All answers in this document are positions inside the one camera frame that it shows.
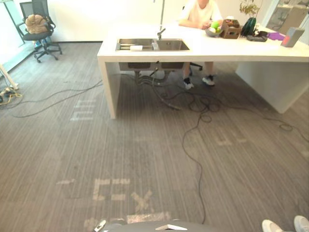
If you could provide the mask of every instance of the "office chair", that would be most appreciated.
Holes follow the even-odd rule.
[[[34,57],[36,60],[40,63],[41,61],[39,60],[42,56],[45,54],[51,55],[55,58],[55,60],[58,60],[58,58],[53,54],[53,52],[60,52],[62,54],[61,47],[59,46],[58,43],[52,43],[46,40],[48,36],[51,36],[54,32],[54,29],[56,25],[53,23],[52,19],[49,16],[48,13],[48,5],[47,5],[47,0],[32,0],[31,2],[21,2],[20,3],[20,8],[23,13],[24,17],[24,22],[16,25],[16,28],[18,32],[21,34],[23,37],[23,40],[25,41],[40,41],[43,51],[39,51],[41,46],[34,48]],[[30,34],[26,33],[24,34],[22,30],[20,29],[20,26],[25,24],[26,19],[28,18],[29,15],[41,15],[45,18],[47,18],[47,22],[44,24],[47,31],[42,32],[39,34]],[[49,49],[50,46],[55,46],[58,49],[57,50],[51,50]]]
[[[195,63],[190,62],[190,65],[191,65],[191,66],[195,66],[195,67],[199,67],[198,70],[200,70],[200,71],[203,70],[203,66],[201,66],[201,65],[199,65],[199,64],[195,64]]]

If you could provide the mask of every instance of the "sneaker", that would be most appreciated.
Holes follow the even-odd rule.
[[[294,227],[296,232],[309,232],[309,221],[303,216],[296,216],[294,218]]]
[[[274,222],[270,220],[264,220],[262,222],[263,232],[283,232],[283,230]]]
[[[183,83],[184,83],[185,89],[187,89],[187,90],[189,90],[189,89],[191,89],[191,88],[194,87],[194,85],[191,83],[189,77],[185,78],[185,79],[183,80]]]
[[[203,81],[206,85],[208,85],[208,86],[214,86],[214,81],[213,81],[213,76],[212,76],[212,75],[203,77],[202,81]]]

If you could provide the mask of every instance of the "black vase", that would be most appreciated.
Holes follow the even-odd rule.
[[[249,18],[248,21],[243,26],[240,34],[242,36],[253,35],[255,24],[256,24],[256,18],[254,17]]]

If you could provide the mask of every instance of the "bowl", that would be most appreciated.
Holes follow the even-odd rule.
[[[209,28],[207,28],[206,30],[206,34],[210,37],[217,37],[219,36],[223,31],[221,30],[220,32],[217,33],[213,33],[212,31],[209,30]]]

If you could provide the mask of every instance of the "white desk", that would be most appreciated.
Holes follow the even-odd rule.
[[[98,52],[111,118],[116,118],[121,73],[119,62],[238,61],[237,74],[279,113],[284,113],[309,86],[309,46],[293,48],[280,41],[250,42],[245,38],[208,37],[199,29],[166,26],[162,38],[183,39],[190,51],[116,51],[120,38],[157,38],[159,27],[126,25],[110,32]]]

